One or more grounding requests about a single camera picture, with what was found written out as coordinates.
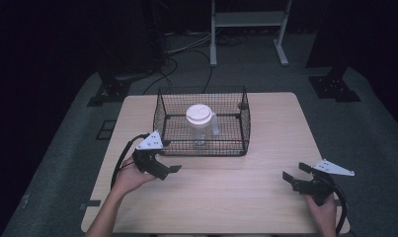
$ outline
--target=wire cage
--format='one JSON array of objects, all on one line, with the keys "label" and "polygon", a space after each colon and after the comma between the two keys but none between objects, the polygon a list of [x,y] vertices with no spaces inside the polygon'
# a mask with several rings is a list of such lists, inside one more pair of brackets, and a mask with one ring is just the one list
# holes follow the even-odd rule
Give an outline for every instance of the wire cage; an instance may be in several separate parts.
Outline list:
[{"label": "wire cage", "polygon": [[[203,139],[192,136],[186,112],[203,104],[217,119],[218,133]],[[153,120],[166,156],[243,156],[248,151],[251,115],[245,87],[159,88]]]}]

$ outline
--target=dark background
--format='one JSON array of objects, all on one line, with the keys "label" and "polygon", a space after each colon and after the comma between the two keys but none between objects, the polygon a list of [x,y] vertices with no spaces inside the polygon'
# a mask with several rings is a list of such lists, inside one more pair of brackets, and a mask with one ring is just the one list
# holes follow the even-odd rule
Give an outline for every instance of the dark background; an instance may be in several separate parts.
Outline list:
[{"label": "dark background", "polygon": [[[90,75],[110,67],[155,70],[160,34],[209,30],[210,1],[157,2],[158,29],[149,1],[142,2],[0,0],[0,234]],[[217,7],[276,10],[283,4],[220,0]],[[398,1],[295,0],[287,31],[317,30],[308,67],[331,66],[344,56],[398,120]]]}]

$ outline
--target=cup lid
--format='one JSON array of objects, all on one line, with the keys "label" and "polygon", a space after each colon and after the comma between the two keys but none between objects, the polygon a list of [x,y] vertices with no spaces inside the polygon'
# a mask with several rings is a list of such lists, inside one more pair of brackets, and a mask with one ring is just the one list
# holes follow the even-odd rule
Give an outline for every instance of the cup lid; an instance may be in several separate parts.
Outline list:
[{"label": "cup lid", "polygon": [[207,105],[197,104],[187,110],[187,119],[193,124],[204,124],[211,120],[211,108]]}]

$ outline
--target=table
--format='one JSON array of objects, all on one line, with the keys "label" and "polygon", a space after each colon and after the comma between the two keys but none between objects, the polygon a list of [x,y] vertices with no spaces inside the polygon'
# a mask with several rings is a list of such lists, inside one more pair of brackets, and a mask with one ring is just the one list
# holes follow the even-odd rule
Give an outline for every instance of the table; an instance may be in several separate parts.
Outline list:
[{"label": "table", "polygon": [[215,0],[211,0],[210,25],[210,66],[217,65],[216,28],[217,27],[265,27],[280,26],[279,37],[274,39],[276,51],[282,66],[288,65],[282,49],[282,39],[288,21],[292,0],[287,0],[284,11],[271,12],[225,12],[216,13]]},{"label": "table", "polygon": [[[248,100],[251,138],[245,156],[157,156],[166,166],[183,168],[165,181],[149,182],[127,195],[119,209],[115,232],[315,233],[304,198],[281,177],[286,171],[297,179],[311,180],[298,169],[298,162],[313,165],[321,160],[297,98],[292,93],[248,93]],[[155,106],[156,96],[129,96],[124,100],[91,200],[103,203],[126,143],[152,131]],[[99,209],[87,207],[81,224],[84,232]],[[349,230],[346,220],[342,233]]]}]

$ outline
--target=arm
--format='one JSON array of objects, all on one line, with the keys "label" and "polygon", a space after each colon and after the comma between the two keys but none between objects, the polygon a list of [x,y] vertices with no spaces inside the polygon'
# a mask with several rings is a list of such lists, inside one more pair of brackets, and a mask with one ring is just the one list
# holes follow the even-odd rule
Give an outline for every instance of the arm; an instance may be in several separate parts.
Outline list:
[{"label": "arm", "polygon": [[334,194],[329,195],[323,205],[318,206],[312,196],[304,195],[316,228],[322,237],[337,237],[335,232],[337,206]]},{"label": "arm", "polygon": [[116,179],[115,185],[107,195],[98,215],[94,219],[94,222],[91,224],[85,236],[112,236],[119,206],[124,196],[138,189],[146,182],[156,179],[150,174],[141,173],[134,163],[130,164],[132,161],[133,158],[130,157],[122,163],[123,168],[119,171],[119,176]]}]

